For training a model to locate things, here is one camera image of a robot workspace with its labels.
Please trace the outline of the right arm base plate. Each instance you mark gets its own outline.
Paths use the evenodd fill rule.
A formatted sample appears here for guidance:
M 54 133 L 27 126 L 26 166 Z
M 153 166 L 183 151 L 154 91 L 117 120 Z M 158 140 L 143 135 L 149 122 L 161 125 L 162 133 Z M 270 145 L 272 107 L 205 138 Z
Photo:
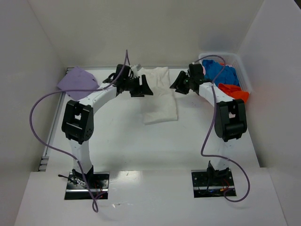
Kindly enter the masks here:
M 194 198 L 223 197 L 224 192 L 228 197 L 237 196 L 231 170 L 223 170 L 212 179 L 206 170 L 194 170 L 191 177 Z

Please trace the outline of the white t shirt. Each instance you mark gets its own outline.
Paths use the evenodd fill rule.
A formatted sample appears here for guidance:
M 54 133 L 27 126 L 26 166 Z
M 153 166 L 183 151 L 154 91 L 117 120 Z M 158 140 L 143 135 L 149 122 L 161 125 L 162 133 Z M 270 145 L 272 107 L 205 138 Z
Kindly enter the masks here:
M 152 96 L 146 95 L 141 99 L 143 123 L 145 125 L 152 125 L 177 121 L 177 105 L 174 93 L 170 89 L 169 68 L 141 68 L 138 74 L 146 76 L 147 83 L 153 92 Z

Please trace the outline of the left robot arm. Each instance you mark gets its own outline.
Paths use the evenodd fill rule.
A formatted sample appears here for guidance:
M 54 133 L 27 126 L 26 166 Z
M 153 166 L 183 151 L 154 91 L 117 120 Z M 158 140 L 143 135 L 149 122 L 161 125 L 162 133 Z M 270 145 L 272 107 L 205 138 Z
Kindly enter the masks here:
M 90 160 L 89 139 L 94 132 L 94 114 L 124 91 L 132 97 L 152 96 L 146 76 L 139 75 L 140 65 L 117 65 L 116 71 L 103 81 L 97 91 L 78 101 L 67 102 L 62 132 L 70 142 L 73 159 L 73 181 L 92 186 L 96 177 Z

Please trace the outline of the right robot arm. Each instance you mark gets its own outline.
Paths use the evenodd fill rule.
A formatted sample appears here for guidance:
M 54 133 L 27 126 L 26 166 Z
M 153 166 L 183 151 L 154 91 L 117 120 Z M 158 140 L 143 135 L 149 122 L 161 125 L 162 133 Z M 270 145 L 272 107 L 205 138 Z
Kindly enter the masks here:
M 201 156 L 219 158 L 239 166 L 237 162 L 221 154 L 205 154 L 204 150 L 212 130 L 224 143 L 233 139 L 240 139 L 246 132 L 246 108 L 243 99 L 233 99 L 221 91 L 214 84 L 214 81 L 206 79 L 203 73 L 203 66 L 200 64 L 189 64 L 187 72 L 180 71 L 170 88 L 184 95 L 192 90 L 214 108 L 213 119 L 201 146 Z

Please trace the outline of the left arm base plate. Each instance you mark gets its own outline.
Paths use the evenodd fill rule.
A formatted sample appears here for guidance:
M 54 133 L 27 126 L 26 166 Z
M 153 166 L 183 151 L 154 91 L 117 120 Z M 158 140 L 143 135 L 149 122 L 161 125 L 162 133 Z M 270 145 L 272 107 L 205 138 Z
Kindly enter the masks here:
M 88 179 L 88 186 L 91 193 L 96 199 L 108 199 L 109 192 L 109 173 L 94 172 L 93 176 Z M 69 173 L 65 200 L 91 200 L 87 185 L 82 178 L 76 177 L 72 172 Z

